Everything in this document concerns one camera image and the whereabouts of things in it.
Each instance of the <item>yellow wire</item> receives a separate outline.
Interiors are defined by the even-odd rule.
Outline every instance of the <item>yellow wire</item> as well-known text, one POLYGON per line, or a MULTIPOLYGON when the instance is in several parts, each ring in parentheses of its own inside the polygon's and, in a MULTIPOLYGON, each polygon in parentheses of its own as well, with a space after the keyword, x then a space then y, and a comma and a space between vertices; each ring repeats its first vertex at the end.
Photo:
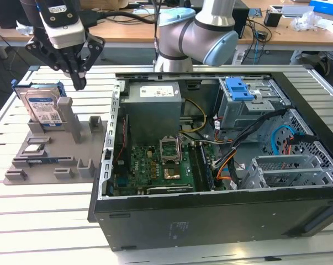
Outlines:
POLYGON ((193 100, 190 100, 189 98, 185 98, 184 101, 189 101, 189 102, 193 103, 202 112, 202 114, 203 114, 203 123, 198 128, 195 128, 195 129, 192 129, 192 130, 182 130, 180 132, 181 133, 193 133, 195 131, 201 130, 207 123, 207 116, 206 116, 204 110, 199 105, 197 105, 193 100))

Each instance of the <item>wooden desk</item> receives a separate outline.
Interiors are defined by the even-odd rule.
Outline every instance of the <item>wooden desk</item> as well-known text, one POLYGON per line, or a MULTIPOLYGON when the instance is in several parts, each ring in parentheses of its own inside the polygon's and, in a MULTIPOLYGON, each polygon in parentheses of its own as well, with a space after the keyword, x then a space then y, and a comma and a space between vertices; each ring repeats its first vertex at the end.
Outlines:
MULTIPOLYGON (((243 0, 250 8, 260 7, 265 10, 270 5, 283 5, 280 0, 243 0)), ((305 4, 294 3, 286 0, 284 4, 305 4)), ((333 16, 318 13, 318 15, 333 20, 333 16)), ((264 18, 255 18, 255 21, 263 23, 264 18)), ((290 26, 292 19, 281 18, 279 26, 271 28, 272 39, 266 45, 266 50, 314 50, 314 51, 333 51, 333 34, 329 31, 318 29, 317 31, 294 31, 290 26)), ((106 47, 153 47, 154 26, 147 24, 121 25, 115 22, 106 21, 93 28, 91 33, 103 37, 106 40, 106 47)), ((24 46, 30 37, 22 36, 14 29, 0 29, 0 34, 12 46, 24 46)), ((244 36, 239 40, 237 51, 234 56, 233 64, 239 64, 242 60, 241 55, 249 48, 252 43, 252 31, 246 27, 244 36)), ((0 46, 5 43, 0 38, 0 46)))

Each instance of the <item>label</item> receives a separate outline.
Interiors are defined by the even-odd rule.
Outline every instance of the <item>label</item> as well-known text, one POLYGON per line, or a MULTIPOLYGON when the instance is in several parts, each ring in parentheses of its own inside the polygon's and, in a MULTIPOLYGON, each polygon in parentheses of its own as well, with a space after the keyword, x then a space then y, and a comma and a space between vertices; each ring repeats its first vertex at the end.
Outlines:
POLYGON ((168 238, 177 240, 185 237, 187 235, 189 222, 172 222, 170 224, 168 238))
POLYGON ((257 95, 261 94, 261 92, 259 90, 250 90, 250 93, 251 94, 257 94, 257 95))
POLYGON ((232 189, 237 189, 237 185, 233 181, 230 181, 230 186, 232 189))
POLYGON ((39 123, 47 126, 60 126, 62 119, 54 109, 55 102, 52 98, 29 98, 29 104, 39 123))
POLYGON ((215 127, 216 130, 220 130, 220 121, 216 120, 214 122, 214 127, 215 127))
POLYGON ((67 11, 67 7, 65 5, 56 6, 56 7, 49 7, 49 11, 52 14, 62 13, 67 11))
POLYGON ((236 170, 245 170, 245 164, 239 164, 238 168, 236 170))
POLYGON ((173 97, 172 86, 144 86, 140 88, 141 98, 173 97))
POLYGON ((42 160, 28 160, 29 163, 42 163, 42 160))

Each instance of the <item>power supply label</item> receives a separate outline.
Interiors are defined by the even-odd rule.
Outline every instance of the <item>power supply label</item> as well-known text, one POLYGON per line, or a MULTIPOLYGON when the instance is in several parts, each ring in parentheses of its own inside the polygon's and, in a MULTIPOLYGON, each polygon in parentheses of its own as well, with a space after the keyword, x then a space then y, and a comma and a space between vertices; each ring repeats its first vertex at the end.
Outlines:
POLYGON ((29 98, 29 104, 39 122, 46 126, 60 126, 62 119, 52 98, 29 98))
POLYGON ((141 98, 173 97, 173 96, 174 94, 172 86, 143 86, 140 88, 141 98))

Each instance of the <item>desk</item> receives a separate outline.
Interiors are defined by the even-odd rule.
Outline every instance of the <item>desk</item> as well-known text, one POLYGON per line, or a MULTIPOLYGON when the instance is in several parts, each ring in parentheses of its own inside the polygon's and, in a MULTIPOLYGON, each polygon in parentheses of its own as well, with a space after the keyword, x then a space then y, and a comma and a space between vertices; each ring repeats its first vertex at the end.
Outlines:
MULTIPOLYGON (((270 5, 282 5, 280 0, 243 0, 248 7, 261 7, 266 10, 270 5)), ((286 0, 284 4, 294 3, 286 0)), ((318 14, 324 18, 332 19, 333 16, 318 14)), ((255 18, 255 21, 263 23, 264 18, 255 18)), ((317 31, 296 32, 289 27, 289 18, 281 18, 277 28, 271 28, 272 39, 266 45, 266 50, 311 50, 311 51, 333 51, 333 34, 329 31, 318 29, 317 31)), ((152 48, 154 47, 154 26, 147 24, 121 25, 107 21, 91 28, 91 33, 103 37, 106 40, 105 47, 132 47, 152 48)), ((22 36, 15 29, 0 29, 0 34, 12 46, 25 46, 30 37, 22 36)), ((252 31, 246 27, 244 36, 239 40, 237 50, 232 64, 240 64, 245 51, 252 43, 252 31)), ((0 46, 6 46, 0 38, 0 46)))
MULTIPOLYGON (((271 5, 308 5, 308 3, 295 3, 290 0, 285 0, 282 3, 280 0, 242 0, 250 8, 261 8, 263 18, 254 18, 254 21, 263 24, 266 9, 271 5)), ((333 20, 333 15, 326 15, 317 13, 317 15, 333 20)), ((270 28, 272 32, 272 39, 266 44, 265 50, 283 50, 283 51, 333 51, 333 34, 327 30, 318 28, 317 31, 295 31, 290 27, 292 19, 281 18, 279 25, 276 28, 270 28)), ((246 27, 244 36, 239 41, 236 48, 236 54, 234 56, 233 64, 241 64, 242 57, 245 51, 249 48, 249 44, 252 43, 252 30, 246 27)))
MULTIPOLYGON (((333 88, 315 71, 302 66, 195 66, 195 71, 283 72, 322 115, 333 108, 333 88)), ((63 73, 47 66, 25 79, 60 79, 73 98, 80 120, 90 115, 109 117, 111 84, 117 72, 150 72, 151 66, 94 66, 88 73, 88 86, 76 92, 63 73)), ((259 264, 264 257, 283 259, 280 265, 333 264, 333 223, 314 237, 285 240, 239 242, 209 246, 163 248, 112 252, 98 224, 86 220, 92 184, 17 185, 2 184, 13 156, 25 139, 29 115, 23 103, 12 94, 0 111, 0 264, 126 265, 159 264, 259 264)))

